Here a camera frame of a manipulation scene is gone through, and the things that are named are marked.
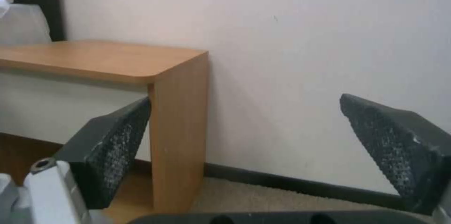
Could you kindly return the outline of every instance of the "gray metal part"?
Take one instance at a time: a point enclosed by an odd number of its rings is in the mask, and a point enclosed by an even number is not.
[[[19,197],[16,202],[14,202],[13,210],[30,208],[31,199],[28,189],[25,187],[18,187],[17,189],[19,192]]]
[[[38,174],[56,165],[56,160],[52,157],[41,159],[31,165],[31,174]]]
[[[16,209],[10,214],[8,224],[32,224],[32,216],[30,208]]]
[[[63,161],[57,161],[56,163],[60,169],[61,175],[63,176],[66,187],[70,191],[70,196],[77,214],[81,216],[82,221],[85,221],[86,223],[92,222],[92,220],[87,220],[90,219],[89,211],[86,209],[80,190],[75,182],[72,172],[70,171],[69,164]]]
[[[0,174],[0,223],[9,218],[18,197],[19,192],[11,176]]]
[[[451,224],[451,182],[446,187],[432,217],[437,224]]]

